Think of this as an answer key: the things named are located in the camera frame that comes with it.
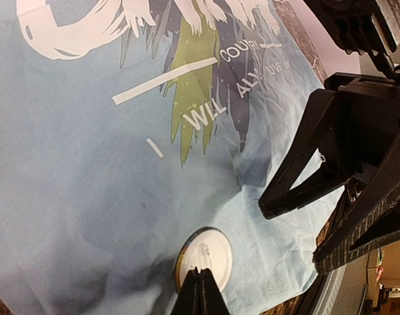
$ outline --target black plastic part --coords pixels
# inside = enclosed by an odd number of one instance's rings
[[[400,44],[398,0],[305,0],[331,38],[348,54],[368,53],[376,69],[400,81],[390,55]]]
[[[292,146],[259,200],[267,219],[345,186],[340,224],[314,253],[321,274],[400,239],[400,82],[337,73],[308,101]],[[316,149],[319,170],[294,189]]]
[[[230,315],[209,269],[187,273],[171,315]]]

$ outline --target green leaf design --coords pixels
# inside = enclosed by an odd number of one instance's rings
[[[205,17],[200,14],[202,32],[192,34],[191,26],[182,19],[178,47],[175,52],[170,70],[197,62],[200,60],[218,56],[219,34],[207,25]],[[200,114],[200,106],[211,99],[210,90],[212,85],[212,66],[207,66],[167,83],[165,94],[172,87],[176,86],[174,105],[172,107],[171,142],[174,142],[178,129],[181,130],[181,163],[185,163],[190,152],[194,127],[183,118],[183,115],[191,117],[191,111],[195,110]],[[202,125],[203,130],[203,153],[206,154],[207,146],[213,134],[214,123],[209,118],[207,126]]]

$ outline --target white disc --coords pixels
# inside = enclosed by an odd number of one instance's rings
[[[225,234],[215,228],[202,228],[189,237],[175,267],[178,291],[195,267],[199,272],[210,269],[219,291],[224,290],[232,271],[232,248]]]

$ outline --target light blue fabric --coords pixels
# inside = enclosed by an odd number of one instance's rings
[[[47,4],[64,26],[96,1]],[[113,101],[164,72],[176,33],[158,37],[152,58],[139,28],[122,68],[121,38],[74,60],[52,60],[24,39],[15,1],[0,1],[0,296],[15,314],[168,313],[177,254],[204,226],[231,242],[233,271],[223,295],[232,314],[258,314],[312,284],[315,237],[336,196],[270,221],[257,205],[309,94],[320,87],[270,10],[280,33],[256,15],[261,30],[254,38],[282,47],[257,49],[260,56],[245,60],[285,69],[272,75],[262,68],[249,92],[245,148],[240,152],[236,117],[223,113],[206,152],[200,131],[182,163],[180,131],[170,141],[175,86],[166,96],[156,87],[121,105]],[[314,157],[302,179],[318,165]]]

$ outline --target white stripe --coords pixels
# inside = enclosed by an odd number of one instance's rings
[[[275,43],[271,43],[271,44],[260,44],[261,48],[274,48],[274,47],[282,47],[282,44],[275,44]]]
[[[133,87],[132,89],[125,91],[123,93],[117,94],[113,96],[113,101],[115,105],[120,105],[132,98],[145,93],[149,90],[152,90],[163,83],[166,83],[180,75],[187,74],[188,72],[201,69],[207,66],[211,66],[212,64],[216,64],[218,60],[215,57],[192,62],[191,64],[184,64],[183,66],[178,67],[177,69],[173,69],[167,73],[161,74],[145,83],[138,85],[137,87]]]
[[[155,150],[156,154],[159,156],[160,159],[163,158],[162,152],[157,147],[157,145],[154,143],[154,141],[151,140],[151,138],[147,138],[146,142],[152,147],[153,150]]]

